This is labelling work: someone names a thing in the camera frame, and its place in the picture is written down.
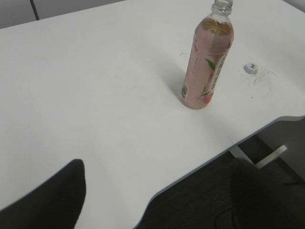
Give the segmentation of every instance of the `plastic bottle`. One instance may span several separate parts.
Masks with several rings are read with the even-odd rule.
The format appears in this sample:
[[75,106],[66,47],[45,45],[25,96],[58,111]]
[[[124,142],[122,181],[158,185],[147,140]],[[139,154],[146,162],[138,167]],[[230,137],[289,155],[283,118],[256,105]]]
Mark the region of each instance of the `plastic bottle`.
[[212,13],[197,26],[182,88],[183,103],[193,109],[206,107],[232,45],[234,34],[228,15],[232,0],[215,0]]

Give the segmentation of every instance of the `pink drink bottle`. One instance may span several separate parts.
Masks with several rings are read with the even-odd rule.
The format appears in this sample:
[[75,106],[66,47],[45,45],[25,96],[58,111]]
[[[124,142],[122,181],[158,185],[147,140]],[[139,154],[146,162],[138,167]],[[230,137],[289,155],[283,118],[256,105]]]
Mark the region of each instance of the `pink drink bottle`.
[[215,0],[212,13],[197,26],[182,88],[183,103],[193,109],[206,107],[232,45],[234,34],[228,15],[233,0]]

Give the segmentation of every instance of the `bottle cap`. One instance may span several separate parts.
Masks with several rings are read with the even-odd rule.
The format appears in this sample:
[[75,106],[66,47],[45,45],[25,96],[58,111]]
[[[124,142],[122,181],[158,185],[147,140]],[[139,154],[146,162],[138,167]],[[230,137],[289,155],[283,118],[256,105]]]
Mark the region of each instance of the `bottle cap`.
[[212,12],[218,15],[228,16],[232,12],[233,0],[215,0]]
[[258,65],[255,63],[248,63],[244,66],[244,70],[251,75],[255,75],[258,71]]

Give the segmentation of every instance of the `barcode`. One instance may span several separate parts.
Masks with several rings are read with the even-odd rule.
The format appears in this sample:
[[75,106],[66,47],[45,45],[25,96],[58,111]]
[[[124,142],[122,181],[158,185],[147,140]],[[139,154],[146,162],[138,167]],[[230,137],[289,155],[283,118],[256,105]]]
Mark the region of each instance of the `barcode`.
[[182,95],[182,98],[185,100],[186,99],[186,96],[187,96],[187,93],[188,93],[189,89],[187,88],[186,84],[183,85],[183,88],[182,88],[182,91],[181,91],[181,95]]

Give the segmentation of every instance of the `white desk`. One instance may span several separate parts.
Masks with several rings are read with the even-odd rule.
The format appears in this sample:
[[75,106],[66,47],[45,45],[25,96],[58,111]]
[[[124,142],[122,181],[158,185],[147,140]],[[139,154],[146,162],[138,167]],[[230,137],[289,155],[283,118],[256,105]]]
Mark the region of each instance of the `white desk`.
[[[177,99],[213,1],[128,0],[0,30],[0,208],[73,158],[77,229],[131,229],[152,197],[278,119],[305,115],[305,14],[235,1],[235,41],[212,103]],[[257,76],[243,71],[253,61]]]
[[111,4],[121,0],[34,0],[40,19]]

